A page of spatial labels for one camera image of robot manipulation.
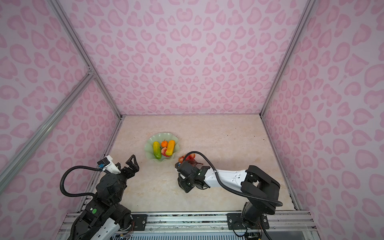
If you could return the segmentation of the red fake lychee bunch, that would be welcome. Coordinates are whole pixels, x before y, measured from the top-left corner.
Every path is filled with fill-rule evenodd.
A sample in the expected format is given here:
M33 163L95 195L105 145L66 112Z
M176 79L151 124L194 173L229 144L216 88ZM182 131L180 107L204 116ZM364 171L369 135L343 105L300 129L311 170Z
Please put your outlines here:
M188 155L187 157L186 156L181 156L179 159L178 159L178 162L181 164L183 162L188 162L189 164L191 164L192 166L197 166L197 165L203 165L202 163L199 163L195 160L195 157L196 155L195 154L191 154L191 155Z

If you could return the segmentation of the green yellow fake mango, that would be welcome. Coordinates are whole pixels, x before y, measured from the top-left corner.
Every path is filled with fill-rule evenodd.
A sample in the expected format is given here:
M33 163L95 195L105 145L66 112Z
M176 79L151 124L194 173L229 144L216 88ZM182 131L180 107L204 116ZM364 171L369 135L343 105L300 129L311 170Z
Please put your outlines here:
M161 144L157 141L153 142L153 154L156 159L162 158L161 150L162 150Z

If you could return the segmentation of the red green fake peach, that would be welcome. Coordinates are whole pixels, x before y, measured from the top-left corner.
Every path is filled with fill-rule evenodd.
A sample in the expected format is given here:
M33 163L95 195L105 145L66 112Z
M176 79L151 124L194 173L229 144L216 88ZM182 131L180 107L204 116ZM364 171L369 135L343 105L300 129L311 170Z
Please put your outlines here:
M162 150L161 150L161 154L162 154L164 157L169 157L169 155L167 155L167 148L162 148Z

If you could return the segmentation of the small fake orange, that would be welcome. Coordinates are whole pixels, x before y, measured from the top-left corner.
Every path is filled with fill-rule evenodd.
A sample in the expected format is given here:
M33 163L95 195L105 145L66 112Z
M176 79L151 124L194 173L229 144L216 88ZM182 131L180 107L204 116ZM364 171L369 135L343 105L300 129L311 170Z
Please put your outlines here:
M162 143L161 143L161 146L162 148L166 148L168 146L168 142L166 140L164 140Z

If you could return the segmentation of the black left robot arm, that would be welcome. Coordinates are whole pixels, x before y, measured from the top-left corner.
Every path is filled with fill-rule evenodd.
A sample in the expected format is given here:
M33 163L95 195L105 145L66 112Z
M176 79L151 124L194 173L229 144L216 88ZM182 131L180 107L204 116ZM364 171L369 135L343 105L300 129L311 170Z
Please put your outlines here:
M139 172L135 155L126 161L126 167L113 163L111 156L106 156L97 162L96 168L74 166L69 168L60 180L61 193L70 198L92 197L85 210L74 220L71 226L69 240L108 240L119 231L133 231L135 220L131 210L120 204L128 179ZM96 192L69 193L65 189L65 180L74 170L83 169L94 172L104 172L96 186Z

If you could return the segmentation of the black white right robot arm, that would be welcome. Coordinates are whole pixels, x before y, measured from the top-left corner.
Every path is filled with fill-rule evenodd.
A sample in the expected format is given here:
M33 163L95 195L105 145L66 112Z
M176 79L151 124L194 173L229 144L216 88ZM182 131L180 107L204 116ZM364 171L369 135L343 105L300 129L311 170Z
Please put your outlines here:
M227 214L229 230L269 229L266 215L274 215L279 201L281 185L256 166L241 171L215 170L212 166L198 168L188 161L175 164L179 187L189 193L192 189L207 190L221 187L246 198L240 214Z

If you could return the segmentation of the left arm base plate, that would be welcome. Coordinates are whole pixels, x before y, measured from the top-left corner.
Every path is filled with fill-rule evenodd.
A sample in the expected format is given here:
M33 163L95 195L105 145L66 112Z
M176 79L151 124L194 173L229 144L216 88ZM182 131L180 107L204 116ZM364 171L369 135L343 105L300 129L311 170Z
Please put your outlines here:
M133 214L131 215L132 218L132 226L130 228L130 231L133 232L142 232L145 231L146 224L147 224L147 214Z

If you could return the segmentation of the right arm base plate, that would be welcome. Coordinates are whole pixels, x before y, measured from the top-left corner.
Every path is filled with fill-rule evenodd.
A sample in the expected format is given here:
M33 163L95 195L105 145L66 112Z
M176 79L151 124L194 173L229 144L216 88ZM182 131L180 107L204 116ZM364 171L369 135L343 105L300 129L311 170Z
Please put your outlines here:
M226 214L229 230L269 230L270 225L265 214L229 213Z

